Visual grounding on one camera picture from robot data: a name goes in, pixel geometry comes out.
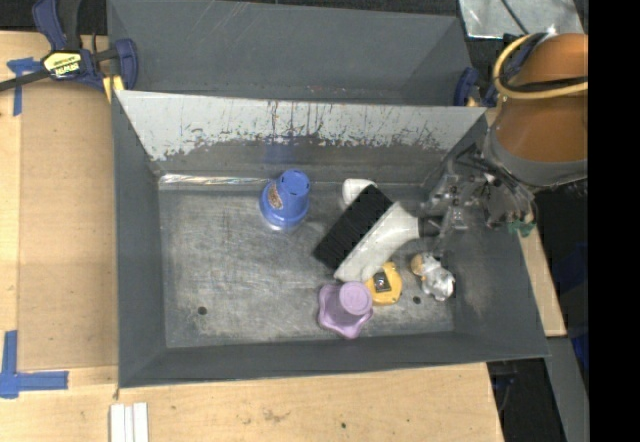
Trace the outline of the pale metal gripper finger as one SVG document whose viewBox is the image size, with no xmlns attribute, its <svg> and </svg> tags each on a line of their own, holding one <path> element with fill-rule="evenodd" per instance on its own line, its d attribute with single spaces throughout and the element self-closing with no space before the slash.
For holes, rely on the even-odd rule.
<svg viewBox="0 0 640 442">
<path fill-rule="evenodd" d="M 453 235 L 468 229 L 466 212 L 465 207 L 449 207 L 446 210 L 432 248 L 434 255 L 443 255 Z"/>
<path fill-rule="evenodd" d="M 443 217 L 452 204 L 452 187 L 453 183 L 449 178 L 441 178 L 427 199 L 420 204 L 420 214 L 425 217 Z"/>
</svg>

